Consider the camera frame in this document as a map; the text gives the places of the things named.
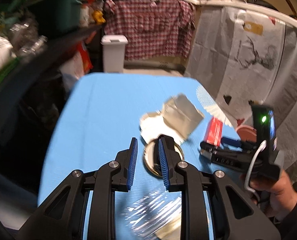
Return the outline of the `person's right hand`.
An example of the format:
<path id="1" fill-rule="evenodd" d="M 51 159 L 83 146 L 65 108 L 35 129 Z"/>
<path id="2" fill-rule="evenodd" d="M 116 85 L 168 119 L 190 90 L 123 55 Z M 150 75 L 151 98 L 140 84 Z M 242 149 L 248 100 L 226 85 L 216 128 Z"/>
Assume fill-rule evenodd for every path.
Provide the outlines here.
<path id="1" fill-rule="evenodd" d="M 250 179 L 249 186 L 271 194 L 270 207 L 266 210 L 266 215 L 275 217 L 278 221 L 286 218 L 297 204 L 297 192 L 285 170 L 282 170 L 278 181 L 258 177 Z"/>

